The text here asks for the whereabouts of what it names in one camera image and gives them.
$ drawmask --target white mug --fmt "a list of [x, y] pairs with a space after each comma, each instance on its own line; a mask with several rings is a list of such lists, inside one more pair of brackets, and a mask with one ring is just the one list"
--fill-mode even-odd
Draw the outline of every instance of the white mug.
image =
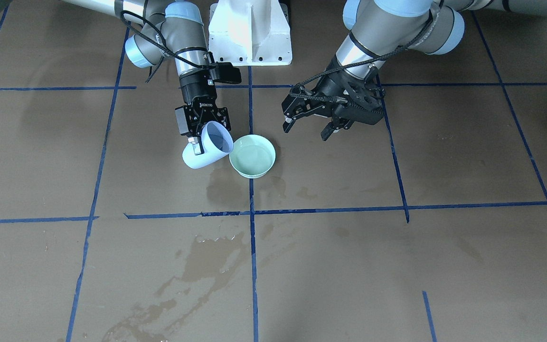
[[183, 161], [192, 169], [199, 169], [210, 165], [224, 156], [231, 153], [234, 149], [234, 139], [228, 130], [217, 123], [210, 121], [202, 128], [202, 146], [204, 153], [195, 155], [193, 153], [193, 144], [187, 143], [183, 150]]

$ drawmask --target light blue joint cap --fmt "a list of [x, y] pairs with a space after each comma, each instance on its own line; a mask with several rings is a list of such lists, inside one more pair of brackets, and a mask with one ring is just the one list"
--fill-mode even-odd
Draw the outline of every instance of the light blue joint cap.
[[347, 0], [345, 2], [345, 7], [343, 7], [343, 24], [345, 24], [348, 30], [351, 30], [356, 24], [358, 5], [360, 5], [360, 0]]
[[198, 7], [192, 2], [188, 1], [176, 1], [166, 7], [166, 18], [183, 18], [199, 22], [202, 22], [202, 15], [199, 13]]
[[443, 55], [447, 52], [450, 52], [456, 48], [463, 39], [465, 32], [465, 21], [458, 11], [453, 9], [453, 28], [451, 29], [451, 34], [446, 42], [435, 52], [427, 55]]
[[426, 14], [432, 0], [374, 0], [382, 10], [403, 18], [415, 18]]
[[128, 56], [128, 59], [132, 62], [132, 64], [136, 65], [137, 67], [153, 67], [154, 64], [151, 64], [151, 62], [145, 58], [145, 55], [139, 50], [139, 46], [136, 45], [136, 41], [134, 40], [134, 36], [128, 38], [126, 41], [126, 56]]

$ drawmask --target white mounting bracket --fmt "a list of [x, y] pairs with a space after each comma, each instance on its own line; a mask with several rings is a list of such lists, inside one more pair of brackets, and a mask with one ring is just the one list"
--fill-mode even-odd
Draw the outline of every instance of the white mounting bracket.
[[291, 64], [287, 8], [278, 0], [219, 0], [210, 7], [208, 32], [215, 61], [235, 66]]

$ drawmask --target light green bowl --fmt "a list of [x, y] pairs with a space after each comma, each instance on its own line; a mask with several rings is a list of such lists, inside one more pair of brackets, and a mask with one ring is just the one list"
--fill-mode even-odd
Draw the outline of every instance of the light green bowl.
[[229, 160], [240, 175], [259, 178], [274, 166], [275, 149], [266, 138], [250, 134], [235, 141]]

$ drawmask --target robotic arm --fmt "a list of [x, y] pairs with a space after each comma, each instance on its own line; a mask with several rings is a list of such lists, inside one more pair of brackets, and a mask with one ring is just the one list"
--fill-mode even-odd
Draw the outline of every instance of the robotic arm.
[[[215, 82], [239, 84], [241, 74], [231, 63], [213, 60], [195, 4], [183, 0], [65, 1], [120, 18], [135, 32], [126, 41], [125, 50], [137, 67], [156, 67], [157, 71], [164, 60], [176, 61], [185, 105], [174, 112], [179, 132], [188, 138], [195, 155], [204, 153], [200, 134], [208, 122], [217, 121], [231, 130], [227, 108], [217, 107]], [[9, 3], [11, 0], [0, 0], [0, 12]], [[141, 31], [133, 28], [130, 21], [143, 25]]]
[[[321, 132], [324, 141], [356, 122], [378, 123], [385, 91], [374, 78], [384, 63], [409, 48], [446, 54], [463, 37], [458, 12], [487, 6], [547, 17], [547, 0], [348, 0], [343, 21], [351, 31], [325, 72], [291, 88], [282, 102], [284, 131], [310, 115], [330, 117]], [[317, 79], [313, 89], [306, 89]]]

